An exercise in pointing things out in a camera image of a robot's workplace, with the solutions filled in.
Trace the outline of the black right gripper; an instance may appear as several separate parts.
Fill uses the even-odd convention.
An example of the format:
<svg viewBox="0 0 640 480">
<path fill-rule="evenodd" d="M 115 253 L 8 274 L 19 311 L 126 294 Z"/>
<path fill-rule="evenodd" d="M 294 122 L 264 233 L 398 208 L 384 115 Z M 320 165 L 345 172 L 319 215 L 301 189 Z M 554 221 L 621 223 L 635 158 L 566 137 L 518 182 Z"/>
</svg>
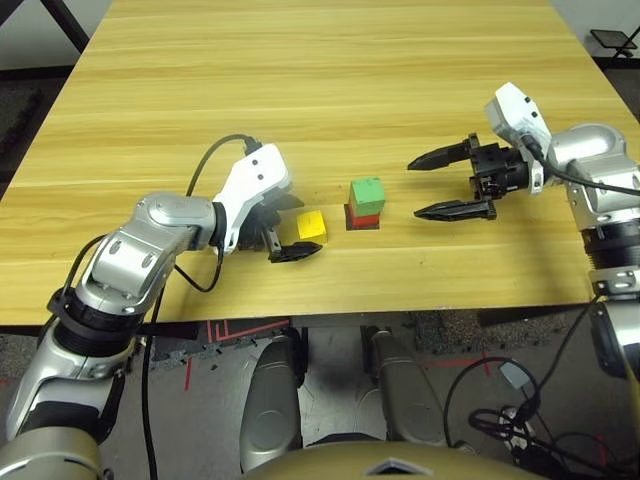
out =
<svg viewBox="0 0 640 480">
<path fill-rule="evenodd" d="M 476 199 L 501 199 L 529 185 L 529 167 L 518 149 L 500 147 L 497 143 L 476 148 L 478 145 L 477 134 L 471 133 L 459 143 L 418 156 L 407 169 L 432 171 L 471 158 L 471 187 Z M 414 216 L 431 221 L 495 220 L 496 209 L 492 200 L 453 200 L 416 210 Z"/>
</svg>

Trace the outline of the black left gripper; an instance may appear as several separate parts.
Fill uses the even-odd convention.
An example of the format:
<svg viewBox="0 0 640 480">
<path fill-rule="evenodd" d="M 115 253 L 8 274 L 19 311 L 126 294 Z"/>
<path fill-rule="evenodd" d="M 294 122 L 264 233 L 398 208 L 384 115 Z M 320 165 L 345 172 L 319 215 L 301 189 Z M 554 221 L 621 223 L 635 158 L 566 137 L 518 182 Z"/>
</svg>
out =
<svg viewBox="0 0 640 480">
<path fill-rule="evenodd" d="M 304 241 L 284 245 L 275 230 L 280 223 L 280 216 L 276 210 L 292 210 L 303 206 L 304 202 L 292 194 L 281 195 L 272 202 L 272 206 L 254 206 L 241 225 L 238 249 L 266 249 L 271 263 L 294 262 L 318 253 L 323 248 L 321 244 Z"/>
</svg>

